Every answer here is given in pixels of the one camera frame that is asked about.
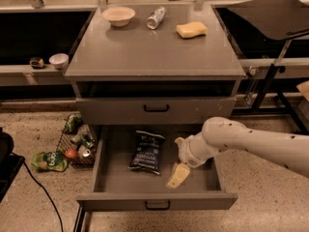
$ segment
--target floor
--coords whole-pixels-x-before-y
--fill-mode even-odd
[[[26,158],[57,147],[65,119],[76,112],[73,101],[4,102],[0,126],[14,138],[14,152]],[[252,129],[296,131],[290,117],[234,117]],[[309,180],[245,152],[229,150],[218,157],[227,192],[239,199],[227,211],[106,212],[88,216],[85,231],[308,231]],[[71,166],[62,173],[32,170],[48,190],[72,231],[78,193],[88,192],[91,169]],[[41,188],[21,167],[0,203],[0,231],[61,231],[59,220]]]

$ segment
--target white bowl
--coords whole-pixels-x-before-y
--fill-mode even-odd
[[[49,58],[49,63],[54,66],[56,70],[61,70],[69,64],[69,56],[65,53],[58,53]]]
[[[135,11],[128,7],[112,7],[102,13],[104,19],[107,19],[115,27],[123,27],[129,24],[135,16]]]

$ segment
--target terrazzo floor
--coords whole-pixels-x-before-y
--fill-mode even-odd
[[[26,158],[54,151],[65,119],[76,112],[73,101],[2,103],[0,126],[14,138],[14,152]],[[233,117],[252,129],[295,131],[290,117]],[[105,212],[88,216],[85,231],[308,231],[309,180],[245,152],[218,157],[227,192],[239,199],[227,211]],[[73,231],[75,198],[88,192],[92,170],[71,166],[63,173],[33,175],[53,198],[64,231]],[[0,203],[1,232],[61,231],[54,209],[24,166]]]

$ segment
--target small white cup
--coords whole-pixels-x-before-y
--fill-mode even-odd
[[[49,63],[54,66],[56,70],[61,70],[69,64],[69,56],[65,53],[58,53],[49,58]]]

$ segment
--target black cable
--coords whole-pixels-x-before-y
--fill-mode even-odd
[[[27,171],[28,171],[30,177],[31,177],[31,178],[35,181],[35,183],[37,183],[37,184],[44,190],[44,192],[46,193],[47,197],[49,198],[49,200],[50,200],[51,204],[53,205],[53,207],[54,207],[54,209],[55,209],[55,211],[56,211],[56,213],[57,213],[57,216],[58,216],[58,218],[59,218],[61,231],[64,232],[64,227],[63,227],[63,224],[62,224],[62,219],[61,219],[60,214],[59,214],[59,212],[58,212],[58,209],[57,209],[57,207],[56,207],[54,201],[53,201],[52,198],[50,197],[48,191],[47,191],[47,190],[45,189],[45,187],[44,187],[40,182],[38,182],[38,181],[36,180],[36,178],[32,175],[32,173],[31,173],[31,171],[30,171],[28,165],[26,164],[26,162],[24,162],[23,164],[24,164],[24,166],[26,167],[26,169],[27,169]]]

